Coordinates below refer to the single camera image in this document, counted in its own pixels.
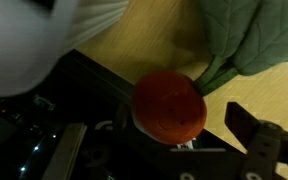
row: wooden surface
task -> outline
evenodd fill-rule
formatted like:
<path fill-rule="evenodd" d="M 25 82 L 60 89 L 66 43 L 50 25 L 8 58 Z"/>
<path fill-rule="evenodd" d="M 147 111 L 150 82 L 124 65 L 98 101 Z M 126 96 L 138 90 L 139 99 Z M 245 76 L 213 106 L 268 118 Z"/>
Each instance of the wooden surface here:
<path fill-rule="evenodd" d="M 191 0 L 131 0 L 122 19 L 78 48 L 126 80 L 163 69 L 196 79 L 211 55 Z M 205 97 L 206 129 L 245 152 L 224 125 L 226 103 L 236 101 L 259 119 L 288 130 L 288 63 L 250 77 L 238 76 Z M 278 171 L 288 179 L 288 168 Z"/>

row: green leaf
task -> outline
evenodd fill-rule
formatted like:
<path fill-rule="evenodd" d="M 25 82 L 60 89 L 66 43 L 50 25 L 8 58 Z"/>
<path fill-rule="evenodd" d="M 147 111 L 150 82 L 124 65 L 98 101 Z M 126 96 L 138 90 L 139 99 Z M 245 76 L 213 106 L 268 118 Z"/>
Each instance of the green leaf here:
<path fill-rule="evenodd" d="M 209 83 L 205 84 L 203 87 L 198 87 L 197 91 L 202 96 L 206 96 L 227 83 L 228 81 L 230 81 L 231 79 L 233 79 L 237 75 L 238 72 L 234 67 L 225 66 L 223 69 L 216 73 L 216 75 Z"/>
<path fill-rule="evenodd" d="M 215 56 L 232 56 L 255 14 L 259 0 L 198 0 L 208 47 Z"/>
<path fill-rule="evenodd" d="M 288 0 L 262 0 L 259 10 L 233 57 L 242 75 L 253 75 L 288 61 Z"/>
<path fill-rule="evenodd" d="M 209 83 L 212 78 L 215 76 L 219 68 L 226 62 L 226 59 L 219 56 L 215 56 L 211 61 L 211 64 L 208 65 L 204 73 L 194 82 L 195 86 L 202 88 L 204 85 Z"/>

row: black machine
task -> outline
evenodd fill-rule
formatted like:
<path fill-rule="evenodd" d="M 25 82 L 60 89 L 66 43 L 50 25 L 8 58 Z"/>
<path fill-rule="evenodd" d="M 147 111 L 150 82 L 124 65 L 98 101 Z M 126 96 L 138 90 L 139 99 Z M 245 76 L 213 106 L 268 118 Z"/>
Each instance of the black machine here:
<path fill-rule="evenodd" d="M 207 130 L 193 141 L 194 149 L 178 149 L 135 128 L 132 87 L 72 51 L 35 90 L 0 100 L 0 124 L 8 129 L 0 138 L 0 179 L 18 179 L 23 171 L 21 179 L 41 179 L 63 127 L 71 122 L 88 126 L 71 179 L 284 179 L 275 173 L 277 162 L 288 164 L 288 132 L 280 126 L 257 120 L 232 102 L 225 124 L 246 155 Z"/>

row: screw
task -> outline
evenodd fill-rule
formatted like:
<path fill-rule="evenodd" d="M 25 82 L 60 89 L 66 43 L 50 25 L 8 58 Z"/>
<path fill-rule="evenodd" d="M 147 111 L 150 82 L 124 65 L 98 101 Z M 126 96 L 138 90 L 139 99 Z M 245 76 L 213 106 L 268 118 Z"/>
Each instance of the screw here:
<path fill-rule="evenodd" d="M 194 176 L 190 173 L 184 172 L 180 176 L 181 180 L 195 180 Z"/>
<path fill-rule="evenodd" d="M 263 180 L 260 175 L 254 172 L 248 172 L 246 173 L 246 179 L 247 180 Z"/>

